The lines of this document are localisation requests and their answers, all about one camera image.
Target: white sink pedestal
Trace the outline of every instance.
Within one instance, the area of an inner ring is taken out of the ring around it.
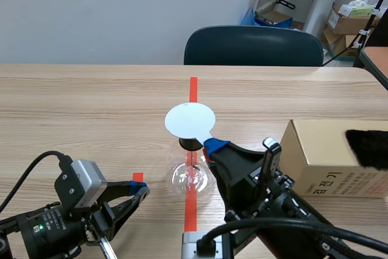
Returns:
[[[329,17],[330,9],[334,0],[314,0],[311,6],[307,22],[304,26],[306,33],[311,33],[320,39],[322,31],[325,27],[327,18]]]

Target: chair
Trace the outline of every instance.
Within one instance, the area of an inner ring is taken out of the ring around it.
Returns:
[[[306,66],[323,63],[320,42],[312,35],[274,27],[205,27],[191,35],[185,65]]]

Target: white paper disc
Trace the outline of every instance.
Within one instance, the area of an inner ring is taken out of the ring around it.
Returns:
[[[209,137],[216,123],[214,112],[201,103],[183,103],[171,109],[164,120],[166,129],[182,139],[198,139],[203,144],[203,137]]]

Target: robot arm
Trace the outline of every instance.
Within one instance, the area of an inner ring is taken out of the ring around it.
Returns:
[[[110,245],[150,190],[136,181],[107,182],[96,163],[59,156],[62,173],[55,181],[60,203],[0,221],[0,259],[12,259],[7,235],[21,232],[31,259],[69,259],[81,246],[99,246],[105,258],[116,255]],[[108,202],[131,197],[115,207]]]
[[[265,152],[253,152],[214,138],[204,143],[227,224],[184,233],[181,258],[232,259],[256,237],[276,258],[372,258],[349,248],[340,239],[352,240],[349,232],[334,228],[292,190],[294,181],[278,169],[280,145],[267,138],[263,146]]]

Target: wooden table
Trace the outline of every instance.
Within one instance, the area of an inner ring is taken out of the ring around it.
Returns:
[[[176,141],[164,128],[173,106],[187,102],[198,76],[198,101],[217,117],[213,136],[249,149],[280,140],[289,119],[386,119],[388,93],[354,68],[18,65],[0,66],[0,200],[40,153],[59,150],[96,161],[110,181],[144,172],[152,192],[113,241],[118,258],[180,258],[184,198],[165,189],[166,152]],[[1,218],[56,201],[58,162],[32,172]],[[388,242],[383,199],[307,198],[333,224]],[[223,223],[216,190],[199,202],[198,229]],[[14,257],[26,258],[20,234]],[[80,258],[102,258],[83,247]],[[237,258],[273,258],[255,240]]]
[[[360,52],[360,59],[388,90],[388,47],[365,47]]]

